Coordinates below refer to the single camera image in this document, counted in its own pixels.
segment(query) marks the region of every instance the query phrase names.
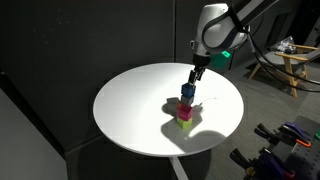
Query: black cable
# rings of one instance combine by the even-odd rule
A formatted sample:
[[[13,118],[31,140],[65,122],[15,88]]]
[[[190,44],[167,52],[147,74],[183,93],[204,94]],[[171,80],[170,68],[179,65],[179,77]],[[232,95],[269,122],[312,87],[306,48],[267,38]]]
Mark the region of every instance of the black cable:
[[[253,41],[252,39],[251,39],[251,42],[252,42],[252,44],[253,44],[253,46],[254,46],[254,47],[252,47],[252,48],[254,48],[254,50],[258,50],[259,54],[260,54],[261,56],[264,56],[264,55],[261,53],[260,49],[259,49],[258,47],[256,47],[256,45],[255,45],[255,43],[254,43],[254,41]],[[253,54],[254,54],[255,58],[257,59],[258,63],[260,64],[260,66],[267,72],[267,74],[270,75],[270,76],[271,76],[272,78],[274,78],[275,80],[279,81],[280,83],[282,83],[282,84],[284,84],[284,85],[286,85],[286,86],[292,87],[292,88],[296,88],[296,89],[302,90],[302,91],[320,93],[320,90],[313,90],[313,89],[301,88],[301,87],[293,86],[293,85],[291,85],[291,84],[288,84],[288,83],[283,82],[282,80],[280,80],[280,79],[278,79],[276,76],[274,76],[274,75],[266,68],[266,66],[265,66],[265,65],[263,64],[263,62],[259,59],[258,54],[257,54],[255,51],[253,52]],[[283,71],[282,69],[280,69],[280,68],[278,68],[277,66],[275,66],[272,62],[270,62],[269,64],[271,64],[273,67],[275,67],[276,69],[280,70],[281,72]]]
[[[252,40],[252,44],[253,44],[254,48],[255,48],[256,50],[258,50],[258,52],[259,52],[259,54],[261,55],[261,57],[263,57],[263,59],[264,59],[265,61],[267,61],[267,63],[270,64],[270,65],[271,65],[272,67],[274,67],[275,69],[279,70],[280,72],[282,72],[282,73],[284,73],[284,74],[286,74],[286,75],[288,75],[288,76],[291,76],[291,77],[300,79],[300,80],[302,80],[302,81],[306,81],[306,82],[309,82],[309,83],[312,83],[312,84],[320,85],[320,82],[318,82],[318,81],[314,81],[314,80],[309,80],[309,79],[302,78],[302,77],[297,76],[297,75],[295,75],[295,74],[288,73],[287,71],[284,71],[283,69],[277,67],[275,64],[273,64],[271,61],[269,61],[269,60],[263,55],[263,53],[262,53],[262,52],[260,51],[260,49],[257,47],[256,43],[253,41],[252,38],[251,38],[251,40]]]
[[[235,49],[233,49],[233,52],[232,52],[232,56],[231,56],[231,60],[230,60],[229,68],[228,68],[229,71],[230,71],[230,69],[231,69],[231,67],[232,67],[232,62],[233,62],[234,53],[235,53]]]
[[[261,18],[261,20],[260,20],[260,23],[259,23],[257,29],[254,31],[254,33],[251,34],[251,37],[253,37],[253,36],[259,31],[259,29],[260,29],[263,21],[264,21],[264,13],[262,14],[262,18]],[[245,43],[246,43],[246,40],[245,40],[243,43],[241,43],[240,45],[238,45],[237,47],[235,47],[235,48],[234,48],[235,51],[234,51],[233,53],[235,53],[235,52],[237,52],[239,49],[241,49],[241,48],[245,45]]]
[[[312,90],[312,89],[306,89],[306,88],[301,88],[299,86],[292,86],[291,84],[288,84],[288,83],[285,83],[283,82],[282,80],[278,79],[276,76],[274,76],[266,67],[265,65],[263,64],[263,62],[261,62],[261,60],[259,59],[258,55],[256,52],[253,53],[254,56],[256,57],[258,63],[260,64],[260,66],[263,68],[263,70],[265,70],[267,72],[268,75],[270,75],[272,78],[274,78],[275,80],[279,81],[280,83],[286,85],[286,86],[289,86],[289,87],[292,87],[292,88],[296,88],[296,89],[299,89],[299,90],[302,90],[302,91],[308,91],[308,92],[318,92],[320,93],[320,90]]]

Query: table leg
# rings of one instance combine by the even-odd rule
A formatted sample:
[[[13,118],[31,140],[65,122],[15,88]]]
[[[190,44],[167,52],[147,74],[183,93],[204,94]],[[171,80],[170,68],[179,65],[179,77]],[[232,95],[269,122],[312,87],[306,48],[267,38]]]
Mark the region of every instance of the table leg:
[[[186,172],[184,171],[178,157],[169,157],[170,162],[172,164],[172,167],[174,171],[176,172],[176,175],[179,180],[189,180],[187,177]]]

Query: green block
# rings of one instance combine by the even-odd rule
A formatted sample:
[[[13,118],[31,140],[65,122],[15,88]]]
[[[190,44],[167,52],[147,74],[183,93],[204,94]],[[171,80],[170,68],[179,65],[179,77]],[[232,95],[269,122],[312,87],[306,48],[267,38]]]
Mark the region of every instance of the green block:
[[[190,118],[188,121],[177,118],[177,122],[182,129],[186,129],[192,125],[192,118]]]
[[[230,53],[227,51],[223,51],[219,54],[212,54],[210,56],[211,64],[214,68],[222,68],[230,56]]]
[[[316,138],[317,140],[320,140],[320,131],[314,134],[314,138]]]

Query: chair leg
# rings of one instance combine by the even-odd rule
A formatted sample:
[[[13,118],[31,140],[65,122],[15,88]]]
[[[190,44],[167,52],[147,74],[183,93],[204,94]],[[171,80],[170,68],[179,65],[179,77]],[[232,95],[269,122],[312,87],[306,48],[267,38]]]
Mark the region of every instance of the chair leg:
[[[292,67],[290,64],[290,59],[283,57],[283,60],[284,60],[284,64],[285,64],[287,72],[292,74]],[[289,80],[290,85],[292,85],[292,86],[297,85],[297,82],[295,81],[295,79],[292,76],[288,76],[288,80]],[[291,88],[291,95],[293,97],[298,97],[296,88]]]
[[[257,73],[257,71],[260,69],[261,65],[258,63],[252,73],[250,74],[248,79],[252,79],[252,77]]]
[[[304,75],[304,78],[305,79],[308,79],[308,75],[307,75],[307,68],[306,68],[306,66],[305,65],[303,65],[302,67],[301,67],[301,70],[302,70],[302,73],[304,73],[305,75]]]

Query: red object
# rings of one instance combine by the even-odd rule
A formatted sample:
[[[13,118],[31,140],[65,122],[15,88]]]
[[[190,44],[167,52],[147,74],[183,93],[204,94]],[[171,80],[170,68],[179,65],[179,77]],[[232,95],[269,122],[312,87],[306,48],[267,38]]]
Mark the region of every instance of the red object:
[[[299,139],[296,139],[296,142],[299,143],[299,144],[301,144],[302,146],[305,146],[305,147],[310,147],[310,146],[311,146],[311,143],[310,143],[310,142],[309,142],[308,144],[306,144],[306,143],[300,141]]]
[[[296,173],[293,171],[292,174],[288,173],[288,172],[284,172],[284,179],[285,180],[291,180],[291,179],[294,179]]]
[[[188,121],[192,117],[192,107],[179,103],[177,109],[177,117],[184,121]]]

